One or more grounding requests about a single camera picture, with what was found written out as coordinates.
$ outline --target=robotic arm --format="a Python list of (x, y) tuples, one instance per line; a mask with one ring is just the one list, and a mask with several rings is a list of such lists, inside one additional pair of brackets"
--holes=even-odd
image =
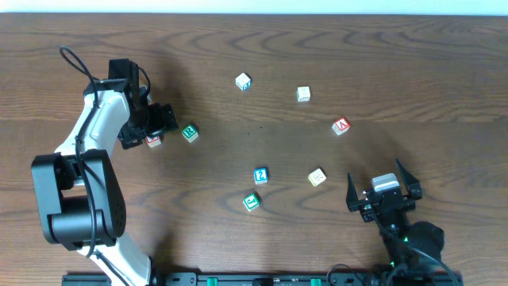
[[(372, 180), (373, 188), (358, 200), (348, 175), (346, 203), (360, 211), (365, 222), (375, 221), (392, 260), (392, 269), (371, 273), (335, 272), (326, 275), (197, 274), (176, 272), (163, 276), (153, 268), (125, 233), (125, 201), (110, 157), (116, 138), (124, 149), (142, 144), (146, 137), (178, 129), (171, 106), (149, 105), (148, 87), (139, 86), (142, 68), (128, 59), (110, 60), (108, 79), (93, 79), (84, 64), (70, 52), (88, 75), (83, 92), (85, 106), (67, 140), (52, 154), (35, 157), (33, 184), (40, 224), (46, 240), (90, 257), (106, 274), (67, 275), (63, 286), (356, 286), (356, 285), (461, 285), (460, 277), (441, 262), (444, 231), (429, 222), (410, 225), (406, 211), (421, 199), (421, 187), (397, 161), (408, 195), (394, 174)], [(87, 195), (66, 191), (85, 185)], [(435, 274), (434, 265), (448, 275)]]

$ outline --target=table surface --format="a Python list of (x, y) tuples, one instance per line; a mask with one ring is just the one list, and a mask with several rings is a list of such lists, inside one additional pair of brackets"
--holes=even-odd
[[(346, 174), (364, 190), (398, 158), (425, 189), (410, 221), (445, 231), (443, 261), (467, 284), (506, 284), (507, 34), (503, 17), (3, 14), (0, 284), (98, 270), (44, 240), (33, 190), (33, 158), (70, 133), (88, 84), (60, 44), (100, 78), (109, 59), (135, 61), (154, 100), (199, 128), (192, 144), (174, 132), (112, 157), (127, 231), (165, 271), (387, 264), (375, 224), (346, 207)], [(342, 116), (352, 128), (338, 137)], [(259, 166), (270, 180), (256, 186)], [(317, 166), (328, 178), (312, 187)]]

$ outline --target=cube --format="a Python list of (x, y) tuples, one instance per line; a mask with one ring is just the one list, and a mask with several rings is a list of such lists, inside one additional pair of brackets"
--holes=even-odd
[(265, 184), (268, 182), (268, 172), (266, 168), (254, 170), (254, 182), (256, 184)]
[(199, 136), (198, 131), (191, 124), (182, 130), (182, 134), (185, 137), (185, 139), (189, 141), (189, 143), (194, 141)]
[(256, 194), (250, 194), (245, 197), (244, 205), (247, 207), (247, 211), (252, 211), (260, 206), (260, 201), (257, 199)]
[(246, 90), (248, 87), (251, 86), (251, 79), (245, 74), (242, 73), (237, 77), (237, 87), (240, 88), (242, 91)]
[(310, 100), (310, 88), (309, 87), (299, 87), (296, 90), (296, 99), (299, 102), (309, 101)]
[(341, 118), (333, 123), (332, 129), (337, 135), (341, 135), (348, 131), (349, 127), (351, 127), (351, 125), (348, 120), (346, 120), (346, 118)]
[(309, 175), (309, 181), (315, 187), (323, 183), (325, 180), (326, 176), (325, 173), (321, 170), (321, 168), (318, 168), (316, 171), (311, 172)]
[(145, 140), (146, 140), (146, 143), (148, 144), (148, 146), (150, 146), (150, 148), (158, 146), (158, 145), (160, 145), (160, 143), (162, 143), (160, 141), (159, 136), (155, 136), (155, 137), (149, 137), (149, 136), (147, 136), (145, 138)]

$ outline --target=blue block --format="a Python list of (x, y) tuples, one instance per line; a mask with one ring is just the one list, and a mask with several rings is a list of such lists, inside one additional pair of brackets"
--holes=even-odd
[(265, 184), (268, 182), (268, 171), (266, 168), (254, 170), (254, 182), (256, 182), (256, 184)]

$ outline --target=wood grain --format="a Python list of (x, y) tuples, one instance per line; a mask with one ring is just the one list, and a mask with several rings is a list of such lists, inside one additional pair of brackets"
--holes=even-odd
[[(466, 284), (506, 284), (507, 35), (504, 17), (2, 14), (0, 284), (97, 270), (44, 240), (30, 173), (83, 108), (87, 79), (60, 44), (97, 77), (111, 58), (134, 60), (154, 99), (199, 128), (192, 145), (177, 132), (112, 159), (127, 231), (167, 271), (385, 264), (375, 225), (348, 212), (346, 173), (361, 190), (399, 158), (425, 188), (410, 219), (444, 229), (444, 261)], [(337, 137), (341, 116), (352, 128)], [(258, 166), (269, 184), (254, 185)], [(317, 166), (328, 179), (314, 188)], [(248, 213), (253, 191), (263, 205)]]

